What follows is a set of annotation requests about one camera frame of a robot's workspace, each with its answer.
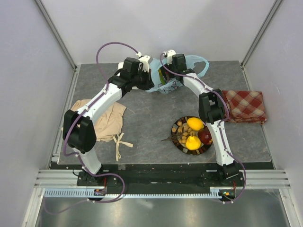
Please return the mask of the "light blue plastic bag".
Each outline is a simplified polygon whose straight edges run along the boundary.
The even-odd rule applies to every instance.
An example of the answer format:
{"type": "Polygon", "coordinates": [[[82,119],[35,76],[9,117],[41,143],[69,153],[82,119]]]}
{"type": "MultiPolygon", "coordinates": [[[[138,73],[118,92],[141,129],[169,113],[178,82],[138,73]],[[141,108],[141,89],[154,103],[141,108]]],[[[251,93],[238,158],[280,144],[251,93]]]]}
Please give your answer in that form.
{"type": "MultiPolygon", "coordinates": [[[[187,68],[193,69],[199,78],[206,74],[209,68],[209,62],[205,58],[196,55],[186,55],[185,59],[187,68]]],[[[162,94],[167,94],[183,86],[180,81],[176,80],[176,78],[172,78],[168,82],[164,81],[159,74],[159,69],[162,68],[162,64],[160,63],[159,59],[152,58],[149,66],[151,69],[151,79],[154,83],[154,87],[146,90],[146,92],[151,93],[158,91],[162,94]]]]}

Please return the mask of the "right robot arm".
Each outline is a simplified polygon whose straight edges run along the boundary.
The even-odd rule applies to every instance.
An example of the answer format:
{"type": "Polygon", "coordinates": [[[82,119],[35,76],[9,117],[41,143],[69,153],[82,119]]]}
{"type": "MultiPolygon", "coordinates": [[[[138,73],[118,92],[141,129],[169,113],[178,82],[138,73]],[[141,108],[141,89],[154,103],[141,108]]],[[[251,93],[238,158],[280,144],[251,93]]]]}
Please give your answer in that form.
{"type": "Polygon", "coordinates": [[[174,50],[170,50],[160,55],[161,63],[163,58],[167,61],[166,65],[163,64],[164,69],[198,97],[199,117],[206,123],[212,136],[217,164],[226,169],[235,167],[236,158],[232,155],[225,133],[225,122],[228,120],[229,111],[223,100],[222,91],[206,85],[196,73],[191,72],[187,68],[183,54],[176,54],[174,50]]]}

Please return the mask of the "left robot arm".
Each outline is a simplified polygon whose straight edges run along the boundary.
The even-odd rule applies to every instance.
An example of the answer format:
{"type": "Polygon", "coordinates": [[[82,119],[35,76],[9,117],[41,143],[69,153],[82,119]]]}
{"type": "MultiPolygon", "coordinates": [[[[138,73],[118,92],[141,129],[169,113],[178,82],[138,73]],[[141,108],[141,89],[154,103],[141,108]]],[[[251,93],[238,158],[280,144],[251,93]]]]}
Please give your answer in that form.
{"type": "Polygon", "coordinates": [[[69,146],[74,150],[73,154],[77,155],[82,167],[89,173],[87,180],[93,186],[99,186],[104,181],[104,175],[100,172],[102,164],[94,149],[97,141],[94,125],[111,105],[130,92],[133,87],[141,90],[154,87],[151,61],[152,58],[148,55],[141,56],[139,59],[127,57],[95,97],[78,110],[68,110],[64,114],[63,146],[69,146]]]}

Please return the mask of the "yellow fake pear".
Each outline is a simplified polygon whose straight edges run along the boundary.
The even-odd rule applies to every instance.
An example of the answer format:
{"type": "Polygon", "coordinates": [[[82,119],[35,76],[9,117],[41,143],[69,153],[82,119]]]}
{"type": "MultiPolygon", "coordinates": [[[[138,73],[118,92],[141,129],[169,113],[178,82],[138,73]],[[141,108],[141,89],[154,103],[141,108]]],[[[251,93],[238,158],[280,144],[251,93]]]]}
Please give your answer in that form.
{"type": "Polygon", "coordinates": [[[201,144],[200,139],[195,135],[189,136],[185,143],[188,150],[197,150],[201,147],[201,144]]]}

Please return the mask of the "yellow fake lemon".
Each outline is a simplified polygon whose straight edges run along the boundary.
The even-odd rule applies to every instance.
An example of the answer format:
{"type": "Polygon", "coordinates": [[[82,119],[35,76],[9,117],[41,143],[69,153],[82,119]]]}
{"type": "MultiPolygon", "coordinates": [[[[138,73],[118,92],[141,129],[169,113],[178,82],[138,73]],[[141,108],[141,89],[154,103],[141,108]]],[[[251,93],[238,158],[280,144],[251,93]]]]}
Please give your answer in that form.
{"type": "Polygon", "coordinates": [[[194,131],[200,131],[204,128],[204,123],[202,120],[196,117],[188,118],[187,124],[194,131]]]}

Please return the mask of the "dark red fake apple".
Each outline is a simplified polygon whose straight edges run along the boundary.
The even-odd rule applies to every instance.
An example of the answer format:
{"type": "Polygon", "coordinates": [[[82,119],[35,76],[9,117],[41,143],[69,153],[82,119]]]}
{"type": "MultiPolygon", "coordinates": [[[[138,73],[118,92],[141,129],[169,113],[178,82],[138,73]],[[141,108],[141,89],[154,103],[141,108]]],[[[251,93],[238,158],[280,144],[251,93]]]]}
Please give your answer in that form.
{"type": "Polygon", "coordinates": [[[206,128],[203,129],[203,130],[200,130],[197,133],[197,135],[198,135],[198,138],[200,139],[201,143],[203,143],[203,144],[209,145],[213,142],[212,137],[211,137],[211,133],[206,128]]]}

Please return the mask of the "yellow fake berry bunch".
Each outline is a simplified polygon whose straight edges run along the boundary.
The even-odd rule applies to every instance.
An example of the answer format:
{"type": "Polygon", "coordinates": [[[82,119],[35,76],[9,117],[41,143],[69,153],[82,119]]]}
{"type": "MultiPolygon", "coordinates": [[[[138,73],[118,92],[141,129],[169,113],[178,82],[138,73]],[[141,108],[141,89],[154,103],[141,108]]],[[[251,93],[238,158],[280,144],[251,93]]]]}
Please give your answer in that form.
{"type": "Polygon", "coordinates": [[[195,133],[192,128],[189,127],[187,123],[182,121],[177,121],[176,124],[172,126],[171,135],[162,141],[176,141],[180,144],[185,144],[189,136],[193,136],[195,133]]]}

